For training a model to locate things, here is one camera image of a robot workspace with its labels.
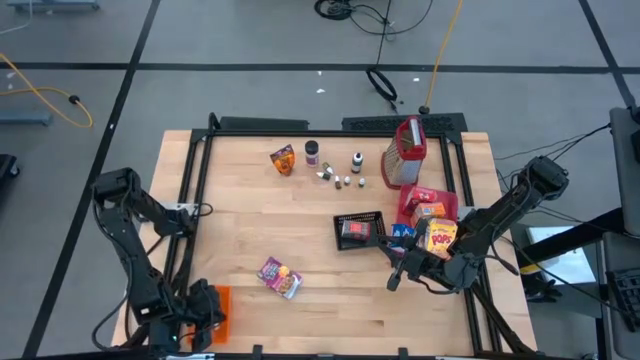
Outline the white panel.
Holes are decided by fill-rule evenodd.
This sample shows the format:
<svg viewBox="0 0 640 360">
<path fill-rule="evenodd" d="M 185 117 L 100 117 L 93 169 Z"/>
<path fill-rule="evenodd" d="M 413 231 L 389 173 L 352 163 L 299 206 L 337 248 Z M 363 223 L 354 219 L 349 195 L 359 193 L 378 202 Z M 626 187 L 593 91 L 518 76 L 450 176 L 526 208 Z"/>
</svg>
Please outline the white panel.
<svg viewBox="0 0 640 360">
<path fill-rule="evenodd" d="M 570 229 L 572 229 L 572 226 L 527 227 L 526 234 L 531 244 L 537 244 Z M 540 265 L 571 284 L 596 282 L 594 273 L 582 248 L 541 261 Z"/>
</svg>

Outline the red snack packet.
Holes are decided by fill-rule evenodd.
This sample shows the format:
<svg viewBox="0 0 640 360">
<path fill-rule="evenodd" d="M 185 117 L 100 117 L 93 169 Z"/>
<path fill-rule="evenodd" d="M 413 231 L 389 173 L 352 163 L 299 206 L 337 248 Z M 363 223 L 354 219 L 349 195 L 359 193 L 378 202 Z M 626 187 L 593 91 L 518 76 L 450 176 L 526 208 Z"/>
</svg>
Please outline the red snack packet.
<svg viewBox="0 0 640 360">
<path fill-rule="evenodd" d="M 371 232 L 369 222 L 345 220 L 342 225 L 341 237 L 350 241 L 366 242 L 369 240 Z"/>
</svg>

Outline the grey floor rail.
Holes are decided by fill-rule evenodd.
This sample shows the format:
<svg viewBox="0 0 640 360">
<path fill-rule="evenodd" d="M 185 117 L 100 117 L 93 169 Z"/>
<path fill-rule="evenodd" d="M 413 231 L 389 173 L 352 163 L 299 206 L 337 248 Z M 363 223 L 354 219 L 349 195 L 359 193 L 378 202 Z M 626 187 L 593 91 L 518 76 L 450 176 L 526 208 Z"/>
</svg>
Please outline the grey floor rail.
<svg viewBox="0 0 640 360">
<path fill-rule="evenodd" d="M 53 10 L 53 9 L 73 9 L 88 7 L 93 10 L 101 8 L 98 0 L 6 0 L 6 5 L 13 7 L 16 11 L 27 11 L 29 9 Z"/>
</svg>

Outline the black keyboard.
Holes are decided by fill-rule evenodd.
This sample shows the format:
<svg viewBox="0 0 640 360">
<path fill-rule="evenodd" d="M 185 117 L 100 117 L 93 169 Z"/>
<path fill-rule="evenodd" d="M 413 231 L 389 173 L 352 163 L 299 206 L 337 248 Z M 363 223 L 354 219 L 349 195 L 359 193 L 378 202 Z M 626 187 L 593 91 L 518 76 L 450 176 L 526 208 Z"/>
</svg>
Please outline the black keyboard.
<svg viewBox="0 0 640 360">
<path fill-rule="evenodd" d="M 607 282 L 631 332 L 640 330 L 640 268 L 608 271 Z"/>
</svg>

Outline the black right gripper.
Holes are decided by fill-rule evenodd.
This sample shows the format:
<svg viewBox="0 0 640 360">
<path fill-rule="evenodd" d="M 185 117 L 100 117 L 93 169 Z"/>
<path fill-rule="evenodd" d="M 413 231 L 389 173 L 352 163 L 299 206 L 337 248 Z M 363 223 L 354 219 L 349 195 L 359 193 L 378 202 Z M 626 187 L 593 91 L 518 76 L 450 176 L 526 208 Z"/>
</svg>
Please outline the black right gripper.
<svg viewBox="0 0 640 360">
<path fill-rule="evenodd" d="M 426 219 L 419 220 L 413 238 L 381 234 L 373 236 L 373 243 L 392 261 L 394 267 L 387 281 L 386 287 L 388 290 L 397 290 L 403 273 L 407 275 L 410 281 L 429 289 L 429 285 L 421 279 L 423 274 L 421 266 L 424 262 L 428 262 L 429 255 L 418 246 L 418 240 L 426 234 L 427 226 L 428 221 Z"/>
</svg>

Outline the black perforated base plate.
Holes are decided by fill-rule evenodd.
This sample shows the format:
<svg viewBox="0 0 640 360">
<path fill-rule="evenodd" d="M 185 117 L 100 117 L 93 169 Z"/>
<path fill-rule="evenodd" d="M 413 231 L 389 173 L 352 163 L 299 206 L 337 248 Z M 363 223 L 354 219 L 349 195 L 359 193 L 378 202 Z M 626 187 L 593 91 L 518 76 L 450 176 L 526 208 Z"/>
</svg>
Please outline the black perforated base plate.
<svg viewBox="0 0 640 360">
<path fill-rule="evenodd" d="M 345 117 L 342 129 L 347 131 L 394 132 L 409 115 L 385 115 L 371 117 Z M 422 114 L 421 120 L 425 133 L 467 132 L 468 127 L 462 113 Z"/>
</svg>

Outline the black plastic basket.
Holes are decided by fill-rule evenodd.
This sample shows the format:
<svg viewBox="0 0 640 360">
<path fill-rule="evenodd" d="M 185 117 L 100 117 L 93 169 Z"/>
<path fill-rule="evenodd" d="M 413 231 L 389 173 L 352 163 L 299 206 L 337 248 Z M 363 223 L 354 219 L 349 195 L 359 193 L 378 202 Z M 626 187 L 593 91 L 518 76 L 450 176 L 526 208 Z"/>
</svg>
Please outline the black plastic basket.
<svg viewBox="0 0 640 360">
<path fill-rule="evenodd" d="M 345 220 L 369 222 L 372 230 L 369 240 L 366 242 L 360 242 L 343 239 L 341 237 L 341 230 Z M 333 217 L 333 224 L 336 247 L 339 251 L 374 247 L 375 244 L 373 243 L 373 236 L 376 234 L 386 234 L 386 226 L 381 211 L 336 215 Z"/>
</svg>

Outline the black caster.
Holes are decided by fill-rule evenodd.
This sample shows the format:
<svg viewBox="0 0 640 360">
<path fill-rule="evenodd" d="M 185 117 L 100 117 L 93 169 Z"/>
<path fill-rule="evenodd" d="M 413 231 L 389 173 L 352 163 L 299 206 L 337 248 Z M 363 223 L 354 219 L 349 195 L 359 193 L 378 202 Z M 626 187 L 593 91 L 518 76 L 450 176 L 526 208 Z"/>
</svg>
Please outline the black caster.
<svg viewBox="0 0 640 360">
<path fill-rule="evenodd" d="M 0 154 L 0 182 L 15 178 L 20 174 L 17 158 L 9 154 Z"/>
</svg>

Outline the orange taco mix packet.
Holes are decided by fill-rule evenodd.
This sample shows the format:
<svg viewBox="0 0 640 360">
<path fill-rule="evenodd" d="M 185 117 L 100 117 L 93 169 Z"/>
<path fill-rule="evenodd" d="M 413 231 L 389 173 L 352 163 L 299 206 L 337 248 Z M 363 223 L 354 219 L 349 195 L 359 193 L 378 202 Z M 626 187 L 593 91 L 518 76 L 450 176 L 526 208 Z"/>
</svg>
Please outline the orange taco mix packet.
<svg viewBox="0 0 640 360">
<path fill-rule="evenodd" d="M 270 159 L 277 171 L 284 176 L 290 176 L 296 161 L 295 152 L 291 144 L 277 150 L 270 155 Z"/>
</svg>

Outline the blue Frosted Flakes cereal box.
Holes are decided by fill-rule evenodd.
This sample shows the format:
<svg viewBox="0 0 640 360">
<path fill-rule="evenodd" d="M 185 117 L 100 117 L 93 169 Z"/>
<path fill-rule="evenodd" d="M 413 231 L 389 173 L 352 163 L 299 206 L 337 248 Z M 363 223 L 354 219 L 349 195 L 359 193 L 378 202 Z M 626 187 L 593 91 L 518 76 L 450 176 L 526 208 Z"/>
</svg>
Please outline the blue Frosted Flakes cereal box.
<svg viewBox="0 0 640 360">
<path fill-rule="evenodd" d="M 391 227 L 392 230 L 392 236 L 393 237 L 411 237 L 413 238 L 415 235 L 415 229 L 405 225 L 405 224 L 393 224 Z M 398 244 L 391 244 L 390 248 L 397 252 L 397 253 L 403 253 L 404 249 L 402 245 L 398 245 Z"/>
</svg>

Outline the yellow Corn Pops cereal box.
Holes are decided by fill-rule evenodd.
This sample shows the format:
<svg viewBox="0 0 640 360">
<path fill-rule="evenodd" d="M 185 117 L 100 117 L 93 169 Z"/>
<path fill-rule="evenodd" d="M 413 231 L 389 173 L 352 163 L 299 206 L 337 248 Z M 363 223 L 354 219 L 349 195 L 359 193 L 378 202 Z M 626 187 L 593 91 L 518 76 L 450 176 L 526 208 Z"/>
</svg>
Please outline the yellow Corn Pops cereal box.
<svg viewBox="0 0 640 360">
<path fill-rule="evenodd" d="M 449 248 L 456 241 L 457 223 L 448 219 L 431 218 L 428 221 L 426 250 L 443 260 L 449 260 Z"/>
</svg>

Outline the orange cereal box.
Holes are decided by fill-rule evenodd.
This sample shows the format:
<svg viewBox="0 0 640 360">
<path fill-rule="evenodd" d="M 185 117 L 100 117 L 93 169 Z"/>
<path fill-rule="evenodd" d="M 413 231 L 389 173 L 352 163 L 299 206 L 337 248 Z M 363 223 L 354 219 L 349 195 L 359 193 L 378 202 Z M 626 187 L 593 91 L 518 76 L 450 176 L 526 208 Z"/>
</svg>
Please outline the orange cereal box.
<svg viewBox="0 0 640 360">
<path fill-rule="evenodd" d="M 446 216 L 446 208 L 441 202 L 434 203 L 420 203 L 414 209 L 410 223 L 412 226 L 416 226 L 420 219 L 426 218 L 444 218 Z"/>
</svg>

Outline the purple Raisin Bran cereal box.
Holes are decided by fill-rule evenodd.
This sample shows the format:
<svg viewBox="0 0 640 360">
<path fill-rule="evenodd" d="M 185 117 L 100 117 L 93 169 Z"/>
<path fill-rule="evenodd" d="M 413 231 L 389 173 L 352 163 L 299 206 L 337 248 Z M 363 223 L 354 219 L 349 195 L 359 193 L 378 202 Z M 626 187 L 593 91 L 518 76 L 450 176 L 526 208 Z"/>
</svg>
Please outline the purple Raisin Bran cereal box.
<svg viewBox="0 0 640 360">
<path fill-rule="evenodd" d="M 257 277 L 266 287 L 287 300 L 294 297 L 303 283 L 303 278 L 298 272 L 291 270 L 274 257 L 266 260 L 257 272 Z"/>
</svg>

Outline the grey cabinet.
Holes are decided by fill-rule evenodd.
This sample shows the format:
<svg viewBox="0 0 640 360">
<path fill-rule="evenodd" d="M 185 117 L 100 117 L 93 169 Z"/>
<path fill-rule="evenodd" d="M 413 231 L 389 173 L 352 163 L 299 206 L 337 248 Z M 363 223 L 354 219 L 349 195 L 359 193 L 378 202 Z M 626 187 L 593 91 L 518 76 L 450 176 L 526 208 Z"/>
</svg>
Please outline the grey cabinet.
<svg viewBox="0 0 640 360">
<path fill-rule="evenodd" d="M 619 193 L 625 229 L 640 236 L 640 161 L 635 156 L 633 136 L 640 145 L 640 124 L 627 108 L 609 111 Z"/>
</svg>

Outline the red Froot Loops cereal box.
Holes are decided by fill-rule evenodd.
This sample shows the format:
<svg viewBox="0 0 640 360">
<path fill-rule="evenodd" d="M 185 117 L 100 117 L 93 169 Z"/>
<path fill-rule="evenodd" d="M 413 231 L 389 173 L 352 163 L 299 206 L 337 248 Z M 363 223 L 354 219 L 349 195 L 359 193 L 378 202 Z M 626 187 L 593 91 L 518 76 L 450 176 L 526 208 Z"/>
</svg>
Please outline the red Froot Loops cereal box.
<svg viewBox="0 0 640 360">
<path fill-rule="evenodd" d="M 412 187 L 405 199 L 405 212 L 413 212 L 415 208 L 422 203 L 433 203 L 437 200 L 438 193 L 435 190 L 414 186 Z"/>
</svg>

